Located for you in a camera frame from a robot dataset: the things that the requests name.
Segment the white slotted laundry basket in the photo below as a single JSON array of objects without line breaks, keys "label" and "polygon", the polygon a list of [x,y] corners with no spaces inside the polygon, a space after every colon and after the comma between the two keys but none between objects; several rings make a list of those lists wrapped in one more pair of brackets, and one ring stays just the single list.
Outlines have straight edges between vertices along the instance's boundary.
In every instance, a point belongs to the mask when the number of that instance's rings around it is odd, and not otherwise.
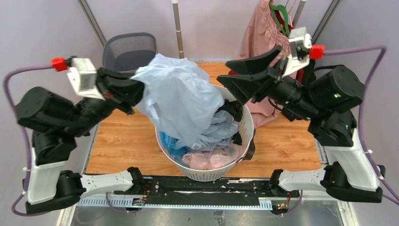
[{"label": "white slotted laundry basket", "polygon": [[251,160],[255,153],[254,136],[255,129],[253,125],[253,120],[251,113],[246,105],[242,106],[243,116],[241,121],[238,122],[238,132],[242,138],[242,147],[244,153],[239,156],[239,158],[230,164],[212,170],[195,170],[183,166],[182,164],[173,160],[169,153],[169,149],[164,145],[161,140],[161,134],[158,129],[155,129],[156,138],[158,145],[160,146],[163,153],[176,165],[176,167],[188,178],[200,181],[200,182],[210,182],[222,178],[226,173],[228,173],[237,163],[243,160]]}]

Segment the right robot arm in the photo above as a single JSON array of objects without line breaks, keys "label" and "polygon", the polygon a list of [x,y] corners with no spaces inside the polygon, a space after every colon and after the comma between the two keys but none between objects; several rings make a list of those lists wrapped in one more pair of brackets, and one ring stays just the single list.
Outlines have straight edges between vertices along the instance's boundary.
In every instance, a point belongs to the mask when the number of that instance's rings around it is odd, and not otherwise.
[{"label": "right robot arm", "polygon": [[333,157],[333,163],[308,171],[276,169],[269,181],[269,191],[282,196],[295,190],[326,192],[346,202],[380,203],[383,190],[382,165],[374,167],[361,145],[359,128],[351,109],[362,104],[365,85],[344,65],[304,86],[290,76],[306,66],[309,51],[300,48],[300,59],[283,56],[276,46],[260,56],[231,60],[226,66],[234,75],[220,75],[217,80],[244,105],[248,101],[273,99],[302,120],[309,121],[308,132]]}]

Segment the light blue plastic bag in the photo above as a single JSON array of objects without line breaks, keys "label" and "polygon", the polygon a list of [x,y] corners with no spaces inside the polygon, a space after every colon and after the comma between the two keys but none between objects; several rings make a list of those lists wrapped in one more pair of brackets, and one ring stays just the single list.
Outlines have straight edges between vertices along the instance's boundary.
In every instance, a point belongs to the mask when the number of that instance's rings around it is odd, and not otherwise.
[{"label": "light blue plastic bag", "polygon": [[156,54],[130,77],[144,84],[142,100],[136,105],[161,132],[193,145],[211,125],[217,109],[224,104],[209,75],[188,59]]}]

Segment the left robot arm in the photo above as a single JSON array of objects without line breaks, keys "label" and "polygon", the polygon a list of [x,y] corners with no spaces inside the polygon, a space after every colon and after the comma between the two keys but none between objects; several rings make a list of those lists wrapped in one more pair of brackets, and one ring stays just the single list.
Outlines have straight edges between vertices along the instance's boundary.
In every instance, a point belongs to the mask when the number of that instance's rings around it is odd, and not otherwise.
[{"label": "left robot arm", "polygon": [[29,142],[31,167],[23,180],[28,215],[68,208],[82,198],[107,192],[140,194],[145,182],[140,170],[130,167],[119,173],[84,175],[64,170],[75,139],[119,109],[128,115],[142,99],[144,84],[130,73],[99,68],[96,85],[104,99],[85,97],[77,104],[45,88],[34,87],[16,105],[17,122],[32,130]]}]

